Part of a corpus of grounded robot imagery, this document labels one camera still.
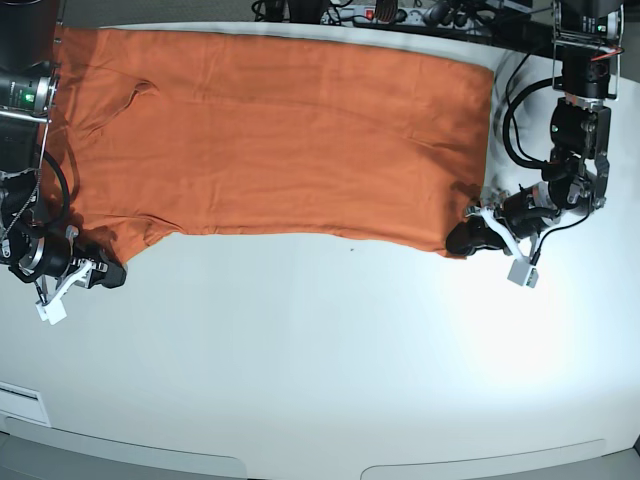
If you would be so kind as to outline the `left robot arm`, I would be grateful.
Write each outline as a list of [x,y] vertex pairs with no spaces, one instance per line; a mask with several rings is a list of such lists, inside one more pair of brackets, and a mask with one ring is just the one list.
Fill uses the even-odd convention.
[[[508,158],[521,168],[538,171],[541,180],[513,195],[494,193],[469,205],[464,221],[446,239],[446,250],[453,256],[468,257],[479,250],[518,255],[519,241],[529,238],[528,261],[536,264],[545,239],[560,230],[565,213],[587,219],[606,202],[611,125],[606,103],[617,97],[624,4],[555,1],[552,11],[550,37],[534,49],[550,52],[553,74],[517,95],[505,95],[501,127]],[[560,96],[549,127],[550,157],[542,161],[522,150],[515,114],[533,93],[546,88]]]

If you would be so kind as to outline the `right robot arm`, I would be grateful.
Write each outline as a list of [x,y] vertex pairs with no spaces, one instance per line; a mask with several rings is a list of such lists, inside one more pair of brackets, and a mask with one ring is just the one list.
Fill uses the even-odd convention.
[[124,267],[95,243],[77,244],[69,222],[71,193],[59,163],[47,152],[59,66],[57,1],[1,4],[1,263],[35,286],[42,305],[56,288],[113,289]]

